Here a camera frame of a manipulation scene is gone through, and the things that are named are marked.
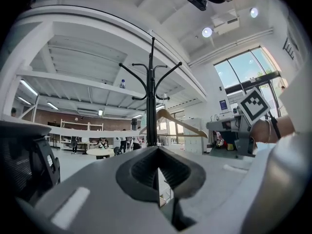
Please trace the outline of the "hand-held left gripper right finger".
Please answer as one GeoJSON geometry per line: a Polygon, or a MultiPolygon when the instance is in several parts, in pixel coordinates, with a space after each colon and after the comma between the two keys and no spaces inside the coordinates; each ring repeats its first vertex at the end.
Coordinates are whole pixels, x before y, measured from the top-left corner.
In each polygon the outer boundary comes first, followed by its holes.
{"type": "Polygon", "coordinates": [[[196,224],[195,220],[184,214],[180,201],[192,198],[202,188],[206,180],[206,172],[203,167],[161,147],[159,148],[158,168],[173,196],[164,206],[164,214],[167,219],[178,231],[196,224]]]}

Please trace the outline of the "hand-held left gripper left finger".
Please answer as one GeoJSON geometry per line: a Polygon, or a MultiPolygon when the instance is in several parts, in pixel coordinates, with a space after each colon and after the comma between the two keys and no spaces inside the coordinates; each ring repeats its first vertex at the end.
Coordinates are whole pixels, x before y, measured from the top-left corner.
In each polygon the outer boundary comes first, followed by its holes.
{"type": "Polygon", "coordinates": [[[141,202],[159,203],[157,147],[131,152],[116,171],[116,182],[126,195],[141,202]]]}

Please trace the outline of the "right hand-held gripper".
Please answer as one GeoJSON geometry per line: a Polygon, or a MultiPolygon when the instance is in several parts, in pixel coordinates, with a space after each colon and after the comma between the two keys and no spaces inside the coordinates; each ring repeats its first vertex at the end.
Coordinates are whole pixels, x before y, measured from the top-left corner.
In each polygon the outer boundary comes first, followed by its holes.
{"type": "Polygon", "coordinates": [[[219,132],[227,144],[235,146],[239,155],[254,157],[255,141],[251,137],[251,130],[271,107],[255,87],[237,104],[237,114],[207,122],[206,128],[219,132]]]}

